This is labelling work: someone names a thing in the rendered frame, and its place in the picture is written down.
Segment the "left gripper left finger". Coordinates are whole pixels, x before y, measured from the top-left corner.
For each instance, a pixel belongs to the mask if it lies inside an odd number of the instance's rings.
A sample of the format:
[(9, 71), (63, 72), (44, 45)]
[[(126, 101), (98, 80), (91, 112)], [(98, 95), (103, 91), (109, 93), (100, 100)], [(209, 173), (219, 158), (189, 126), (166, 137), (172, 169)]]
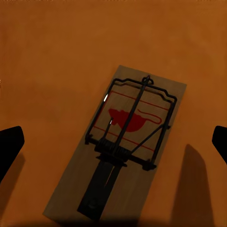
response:
[(0, 131), (0, 182), (25, 143), (21, 126)]

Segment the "mousetrap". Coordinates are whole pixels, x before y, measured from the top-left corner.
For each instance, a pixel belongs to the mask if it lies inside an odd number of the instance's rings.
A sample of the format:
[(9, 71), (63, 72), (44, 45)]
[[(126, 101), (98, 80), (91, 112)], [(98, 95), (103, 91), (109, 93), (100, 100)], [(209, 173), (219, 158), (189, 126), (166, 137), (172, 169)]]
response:
[(43, 214), (137, 227), (187, 84), (119, 65)]

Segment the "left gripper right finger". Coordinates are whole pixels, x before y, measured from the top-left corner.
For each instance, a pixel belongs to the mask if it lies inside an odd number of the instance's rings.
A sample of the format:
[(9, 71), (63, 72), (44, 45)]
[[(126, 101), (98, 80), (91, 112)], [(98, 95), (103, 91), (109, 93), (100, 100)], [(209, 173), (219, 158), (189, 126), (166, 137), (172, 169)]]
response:
[(227, 128), (216, 126), (213, 132), (212, 143), (227, 164)]

